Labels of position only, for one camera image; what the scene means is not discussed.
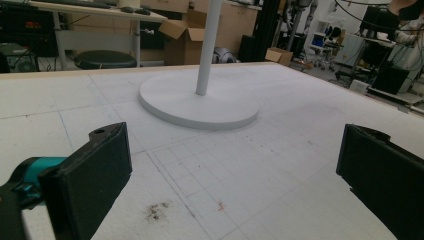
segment cabinet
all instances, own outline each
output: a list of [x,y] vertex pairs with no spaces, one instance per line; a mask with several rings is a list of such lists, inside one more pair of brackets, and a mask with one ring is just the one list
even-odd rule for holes
[[343,47],[337,53],[334,61],[353,67],[356,59],[359,57],[362,44],[364,44],[364,39],[362,37],[354,34],[346,34],[342,43]]

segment white stand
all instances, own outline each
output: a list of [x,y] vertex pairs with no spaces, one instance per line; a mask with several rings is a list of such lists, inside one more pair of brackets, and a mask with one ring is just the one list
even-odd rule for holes
[[231,79],[213,79],[209,86],[210,68],[222,0],[209,1],[205,40],[197,77],[181,71],[158,76],[140,87],[140,102],[154,116],[184,127],[205,130],[228,130],[253,122],[259,103],[249,92],[229,84]]

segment table leg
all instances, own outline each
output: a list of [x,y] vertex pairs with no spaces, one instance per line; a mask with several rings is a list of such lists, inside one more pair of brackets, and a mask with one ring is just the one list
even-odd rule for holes
[[134,32],[134,57],[137,61],[137,67],[140,67],[140,21],[134,21],[136,22]]
[[62,71],[65,71],[66,70],[66,54],[65,54],[65,49],[63,48],[62,38],[60,35],[62,28],[60,27],[58,12],[53,12],[53,20],[54,20],[54,30],[56,34],[57,51],[59,53],[60,67]]

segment teal robot arm part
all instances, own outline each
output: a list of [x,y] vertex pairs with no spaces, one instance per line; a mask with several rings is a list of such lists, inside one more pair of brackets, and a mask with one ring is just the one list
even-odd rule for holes
[[128,182],[125,123],[99,128],[67,158],[23,161],[0,187],[0,240],[29,239],[22,210],[45,202],[56,239],[90,239]]

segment chair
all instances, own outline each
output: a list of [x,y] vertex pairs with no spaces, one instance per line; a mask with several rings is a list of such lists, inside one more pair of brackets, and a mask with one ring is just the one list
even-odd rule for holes
[[78,54],[74,64],[84,70],[132,68],[137,66],[137,61],[129,54],[110,50],[93,50]]
[[315,67],[320,67],[321,70],[325,70],[326,66],[329,65],[328,69],[334,72],[335,68],[333,62],[333,51],[341,47],[341,45],[338,44],[335,40],[340,37],[341,34],[342,30],[340,28],[329,28],[323,40],[324,50],[321,51],[321,54],[323,54],[323,56],[315,61]]

